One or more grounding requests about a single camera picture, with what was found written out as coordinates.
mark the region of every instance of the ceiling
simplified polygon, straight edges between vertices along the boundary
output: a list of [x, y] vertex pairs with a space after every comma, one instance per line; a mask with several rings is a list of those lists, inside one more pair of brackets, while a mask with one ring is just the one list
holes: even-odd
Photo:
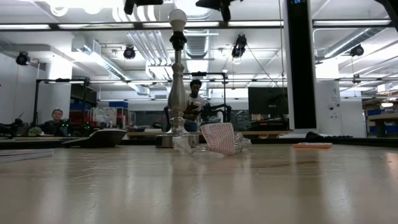
[[[190, 2], [194, 0], [176, 0], [186, 1], [184, 10], [194, 12]], [[154, 7], [154, 15], [158, 21], [166, 21], [169, 12], [174, 8], [172, 1], [162, 6]], [[387, 13], [384, 8], [374, 0], [311, 0], [313, 19], [385, 19]], [[233, 21], [248, 20], [279, 20], [283, 15], [279, 14], [278, 0], [244, 0], [235, 1], [231, 4], [231, 15]], [[219, 12], [214, 12], [209, 20], [219, 21], [221, 16]], [[53, 16], [50, 12], [50, 6], [45, 2], [29, 2], [18, 0], [0, 0], [0, 21], [1, 23], [40, 23], [40, 22], [114, 22], [113, 10], [104, 8], [97, 14], [88, 14], [81, 8], [70, 8], [62, 17]], [[318, 30], [314, 34], [314, 46], [316, 50], [327, 49], [332, 45], [344, 39], [356, 29], [341, 30]], [[286, 71], [286, 62], [282, 63], [284, 56], [284, 33], [279, 29], [222, 29], [209, 30], [212, 36], [209, 37], [209, 57], [206, 62], [208, 66], [203, 66], [202, 70], [208, 72], [221, 72], [228, 70], [229, 79], [234, 78], [281, 78], [283, 71]], [[160, 31], [164, 46], [167, 49], [170, 59], [174, 59], [174, 50], [169, 42], [172, 35], [171, 30]], [[248, 40], [246, 52], [242, 56], [240, 64], [233, 64], [231, 57], [225, 58], [219, 51], [220, 48], [228, 51], [234, 44], [238, 34], [245, 34]], [[126, 35], [125, 31], [96, 31], [96, 32], [0, 32], [0, 44], [47, 44], [63, 52], [67, 57], [72, 58], [76, 65], [73, 70], [74, 77], [87, 76], [92, 80], [109, 79], [109, 74], [96, 62], [82, 56], [79, 52], [72, 52], [72, 39], [78, 35], [84, 35], [89, 39], [97, 40], [102, 46], [102, 54], [118, 67], [128, 73], [133, 79], [148, 79], [145, 73], [146, 60], [137, 51], [137, 56], [133, 60], [126, 60], [123, 57], [123, 51], [126, 45], [135, 44]], [[370, 77], [398, 77], [397, 62], [385, 66], [383, 61], [393, 58], [394, 52], [398, 49], [395, 41], [398, 40], [398, 33], [395, 29], [386, 29], [380, 34], [371, 37], [362, 43], [365, 54], [354, 58], [354, 67], [351, 66], [351, 57], [339, 56], [340, 77], [352, 77], [353, 71], [371, 71]], [[203, 61], [190, 61], [200, 68]], [[361, 87], [369, 89], [381, 84], [382, 82], [362, 83]], [[227, 87], [246, 88], [249, 83], [229, 83]], [[250, 86], [273, 85], [273, 83], [250, 83]], [[351, 87], [351, 82], [340, 83], [342, 88]], [[208, 88], [221, 87], [220, 83], [208, 83]], [[132, 90], [128, 86], [103, 85], [102, 90]]]

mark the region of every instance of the man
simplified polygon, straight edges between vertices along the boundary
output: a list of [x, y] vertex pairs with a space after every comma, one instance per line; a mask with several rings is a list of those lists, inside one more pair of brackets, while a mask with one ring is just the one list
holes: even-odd
[[199, 111], [205, 105], [205, 100], [199, 96], [201, 87], [200, 80], [192, 80], [190, 83], [191, 93], [188, 96], [188, 106], [184, 112], [185, 130], [188, 132], [198, 131], [198, 115]]
[[63, 111], [59, 108], [52, 111], [52, 121], [47, 121], [44, 124], [39, 125], [39, 128], [45, 134], [53, 134], [54, 136], [67, 137], [68, 128], [63, 125]]

